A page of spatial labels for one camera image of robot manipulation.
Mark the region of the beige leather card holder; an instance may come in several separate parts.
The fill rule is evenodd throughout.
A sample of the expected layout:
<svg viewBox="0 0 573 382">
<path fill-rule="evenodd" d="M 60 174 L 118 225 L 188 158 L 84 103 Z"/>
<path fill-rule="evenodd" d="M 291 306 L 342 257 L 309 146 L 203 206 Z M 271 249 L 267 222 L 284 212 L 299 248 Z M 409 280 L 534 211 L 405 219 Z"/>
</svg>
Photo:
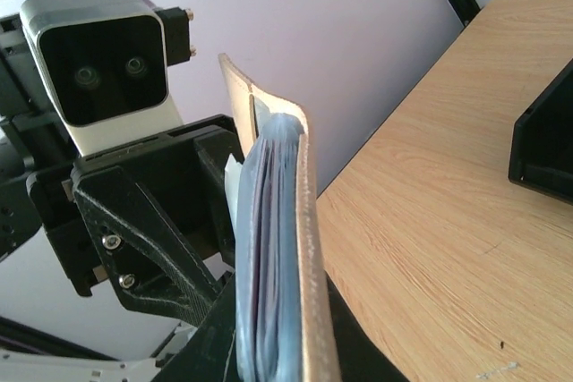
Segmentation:
<svg viewBox="0 0 573 382">
<path fill-rule="evenodd" d="M 273 114 L 294 116 L 303 126 L 296 159 L 295 213 L 302 311 L 302 378 L 299 381 L 338 381 L 341 370 L 329 306 L 317 219 L 316 169 L 311 127 L 304 109 L 261 88 L 228 55 L 220 55 L 232 117 L 244 162 Z"/>
</svg>

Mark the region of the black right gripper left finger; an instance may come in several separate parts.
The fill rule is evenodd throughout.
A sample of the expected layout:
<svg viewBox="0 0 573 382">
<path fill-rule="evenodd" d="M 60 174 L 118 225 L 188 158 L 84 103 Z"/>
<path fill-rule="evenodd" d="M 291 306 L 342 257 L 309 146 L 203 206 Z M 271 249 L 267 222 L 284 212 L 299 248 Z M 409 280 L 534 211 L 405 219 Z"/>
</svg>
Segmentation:
<svg viewBox="0 0 573 382">
<path fill-rule="evenodd" d="M 230 276 L 207 317 L 154 381 L 239 380 L 235 351 L 235 276 Z"/>
</svg>

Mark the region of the blue cards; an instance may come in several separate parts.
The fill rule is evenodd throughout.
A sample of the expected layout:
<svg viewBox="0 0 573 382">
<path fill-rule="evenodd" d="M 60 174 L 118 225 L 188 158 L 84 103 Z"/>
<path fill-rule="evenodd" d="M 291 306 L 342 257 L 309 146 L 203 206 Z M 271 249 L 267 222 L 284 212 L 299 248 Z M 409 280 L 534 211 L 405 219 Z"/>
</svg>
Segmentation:
<svg viewBox="0 0 573 382">
<path fill-rule="evenodd" d="M 244 162 L 229 157 L 225 193 L 235 236 L 235 345 L 244 381 L 302 378 L 295 213 L 303 126 L 271 115 Z"/>
</svg>

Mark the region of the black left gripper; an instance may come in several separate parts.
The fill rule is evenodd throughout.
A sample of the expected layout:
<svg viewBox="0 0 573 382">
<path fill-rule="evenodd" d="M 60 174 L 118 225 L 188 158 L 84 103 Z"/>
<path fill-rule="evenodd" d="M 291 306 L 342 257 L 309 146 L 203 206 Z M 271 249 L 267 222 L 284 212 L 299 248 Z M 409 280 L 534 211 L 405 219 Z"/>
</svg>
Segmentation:
<svg viewBox="0 0 573 382">
<path fill-rule="evenodd" d="M 44 230 L 75 291 L 105 272 L 128 310 L 199 326 L 221 288 L 203 260 L 235 261 L 225 166 L 240 157 L 216 115 L 81 156 L 53 123 L 1 140 L 1 253 Z"/>
</svg>

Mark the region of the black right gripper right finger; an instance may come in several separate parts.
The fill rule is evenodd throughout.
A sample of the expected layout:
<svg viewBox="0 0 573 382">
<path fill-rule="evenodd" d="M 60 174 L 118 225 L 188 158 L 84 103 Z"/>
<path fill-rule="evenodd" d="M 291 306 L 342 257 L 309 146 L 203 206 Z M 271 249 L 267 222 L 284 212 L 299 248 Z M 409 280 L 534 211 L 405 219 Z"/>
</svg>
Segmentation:
<svg viewBox="0 0 573 382">
<path fill-rule="evenodd" d="M 329 305 L 344 382 L 408 381 L 363 331 L 331 278 Z"/>
</svg>

